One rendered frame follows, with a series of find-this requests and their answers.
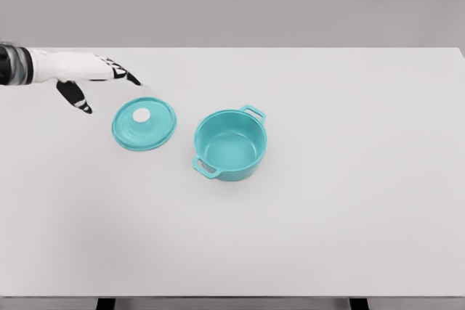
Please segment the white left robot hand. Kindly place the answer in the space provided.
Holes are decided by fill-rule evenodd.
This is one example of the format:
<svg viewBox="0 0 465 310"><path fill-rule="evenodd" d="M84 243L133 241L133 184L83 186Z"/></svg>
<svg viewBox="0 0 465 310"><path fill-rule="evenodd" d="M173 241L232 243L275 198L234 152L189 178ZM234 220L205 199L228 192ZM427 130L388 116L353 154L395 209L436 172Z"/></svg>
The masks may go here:
<svg viewBox="0 0 465 310"><path fill-rule="evenodd" d="M54 78L57 80L58 92L70 105L89 115L93 113L93 109L79 87L79 81L123 79L136 86L142 86L132 73L108 57L88 52L63 52L57 53L57 59L60 59L60 66L57 67Z"/></svg>

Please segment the teal pot lid white knob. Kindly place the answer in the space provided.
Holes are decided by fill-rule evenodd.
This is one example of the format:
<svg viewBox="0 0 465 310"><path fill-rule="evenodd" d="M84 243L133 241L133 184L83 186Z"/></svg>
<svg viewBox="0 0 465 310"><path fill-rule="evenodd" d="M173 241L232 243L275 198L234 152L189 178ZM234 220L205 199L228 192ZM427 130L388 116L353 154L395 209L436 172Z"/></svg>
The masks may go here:
<svg viewBox="0 0 465 310"><path fill-rule="evenodd" d="M171 105L155 97L140 97L118 109L111 131L123 148L148 151L165 144L176 127L177 116Z"/></svg>

